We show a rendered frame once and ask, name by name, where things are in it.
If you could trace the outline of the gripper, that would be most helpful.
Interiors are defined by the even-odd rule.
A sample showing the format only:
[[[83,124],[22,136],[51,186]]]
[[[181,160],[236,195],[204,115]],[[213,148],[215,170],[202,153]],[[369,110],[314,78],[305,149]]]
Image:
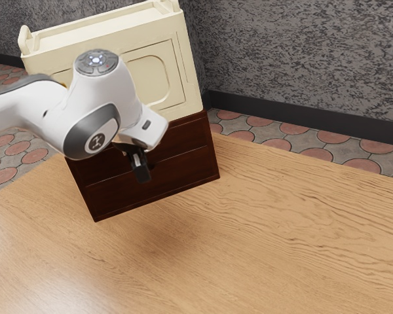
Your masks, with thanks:
[[[129,143],[118,142],[113,142],[113,146],[122,153],[125,153],[130,159],[132,171],[138,183],[148,183],[151,180],[144,148]]]

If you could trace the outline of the dark brown wooden drawer cabinet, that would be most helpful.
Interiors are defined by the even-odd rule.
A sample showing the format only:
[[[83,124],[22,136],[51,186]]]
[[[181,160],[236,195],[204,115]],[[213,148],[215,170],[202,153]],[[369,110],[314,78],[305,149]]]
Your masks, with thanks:
[[[113,145],[67,165],[96,222],[219,178],[205,110],[171,121],[160,144],[146,154],[151,181],[140,184],[128,158]]]

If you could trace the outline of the cream box with lid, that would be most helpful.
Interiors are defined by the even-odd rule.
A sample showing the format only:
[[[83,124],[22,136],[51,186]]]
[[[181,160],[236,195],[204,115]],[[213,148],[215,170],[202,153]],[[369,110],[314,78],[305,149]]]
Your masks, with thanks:
[[[22,26],[18,46],[28,74],[47,74],[66,86],[77,56],[109,50],[126,64],[141,102],[167,120],[203,109],[178,0],[147,0],[35,32]]]

